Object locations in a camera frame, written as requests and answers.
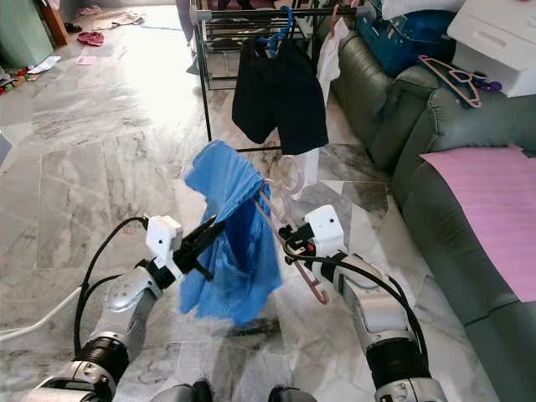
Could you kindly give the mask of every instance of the pink cloth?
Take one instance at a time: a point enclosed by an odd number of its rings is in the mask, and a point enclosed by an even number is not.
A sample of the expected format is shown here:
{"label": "pink cloth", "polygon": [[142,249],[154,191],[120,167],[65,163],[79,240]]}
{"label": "pink cloth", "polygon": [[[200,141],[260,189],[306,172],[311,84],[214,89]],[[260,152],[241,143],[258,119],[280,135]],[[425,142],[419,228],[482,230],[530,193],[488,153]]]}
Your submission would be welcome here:
{"label": "pink cloth", "polygon": [[82,44],[91,46],[102,46],[104,43],[104,35],[100,32],[80,32],[77,39]]}
{"label": "pink cloth", "polygon": [[522,302],[536,301],[536,158],[518,147],[421,155],[446,180],[487,256]]}

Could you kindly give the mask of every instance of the black shorts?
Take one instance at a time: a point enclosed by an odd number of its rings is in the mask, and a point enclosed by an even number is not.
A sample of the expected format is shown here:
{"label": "black shorts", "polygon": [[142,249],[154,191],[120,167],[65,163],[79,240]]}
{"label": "black shorts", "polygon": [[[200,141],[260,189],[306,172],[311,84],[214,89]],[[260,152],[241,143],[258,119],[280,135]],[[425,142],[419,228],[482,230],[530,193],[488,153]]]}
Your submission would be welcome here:
{"label": "black shorts", "polygon": [[233,121],[261,144],[277,127],[284,154],[298,155],[327,144],[322,88],[309,57],[283,39],[274,59],[254,39],[242,46]]}

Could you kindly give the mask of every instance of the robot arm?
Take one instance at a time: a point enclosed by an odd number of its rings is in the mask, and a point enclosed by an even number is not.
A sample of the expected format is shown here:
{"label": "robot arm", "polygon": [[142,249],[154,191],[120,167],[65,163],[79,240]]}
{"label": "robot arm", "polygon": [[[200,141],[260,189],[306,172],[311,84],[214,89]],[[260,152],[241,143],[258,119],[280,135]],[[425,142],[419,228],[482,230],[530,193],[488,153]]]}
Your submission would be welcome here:
{"label": "robot arm", "polygon": [[163,291],[193,269],[212,279],[197,257],[224,229],[213,223],[214,218],[182,239],[181,226],[170,217],[149,219],[147,245],[157,257],[111,283],[100,319],[80,352],[23,402],[111,402],[126,368],[142,351],[147,319]]}
{"label": "robot arm", "polygon": [[362,258],[347,255],[343,229],[331,205],[315,209],[304,220],[307,223],[294,233],[280,231],[286,234],[287,262],[304,260],[318,280],[332,283],[343,297],[372,372],[375,400],[446,402],[441,386],[430,375],[424,338],[420,336],[420,344],[410,325],[410,318],[416,321],[416,317],[404,294],[395,293],[387,285],[390,278]]}

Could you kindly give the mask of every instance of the green sofa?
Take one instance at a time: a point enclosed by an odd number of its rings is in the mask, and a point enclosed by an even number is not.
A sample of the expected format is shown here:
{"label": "green sofa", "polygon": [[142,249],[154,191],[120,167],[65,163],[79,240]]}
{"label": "green sofa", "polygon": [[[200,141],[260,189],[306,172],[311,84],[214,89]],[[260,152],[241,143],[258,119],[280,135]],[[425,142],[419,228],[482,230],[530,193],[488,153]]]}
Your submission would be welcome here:
{"label": "green sofa", "polygon": [[[326,34],[321,26],[320,39]],[[504,402],[536,401],[536,302],[513,294],[445,181],[420,157],[509,143],[536,151],[536,95],[481,93],[483,107],[468,110],[423,67],[387,77],[358,33],[341,43],[339,56],[333,91],[370,157],[393,173],[393,194],[410,233],[497,395]]]}

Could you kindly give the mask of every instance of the blue cloth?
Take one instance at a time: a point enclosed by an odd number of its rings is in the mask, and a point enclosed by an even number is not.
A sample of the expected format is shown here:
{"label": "blue cloth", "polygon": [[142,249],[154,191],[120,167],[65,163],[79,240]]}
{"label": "blue cloth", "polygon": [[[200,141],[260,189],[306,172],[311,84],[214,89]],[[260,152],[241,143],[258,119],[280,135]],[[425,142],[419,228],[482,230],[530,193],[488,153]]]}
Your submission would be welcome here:
{"label": "blue cloth", "polygon": [[[203,222],[217,215],[225,230],[198,259],[213,280],[189,273],[181,285],[180,312],[197,307],[197,317],[243,324],[258,316],[281,284],[270,226],[251,200],[269,213],[258,194],[262,180],[250,162],[222,141],[211,142],[193,160],[186,184],[206,198]],[[263,191],[269,195],[267,186]]]}

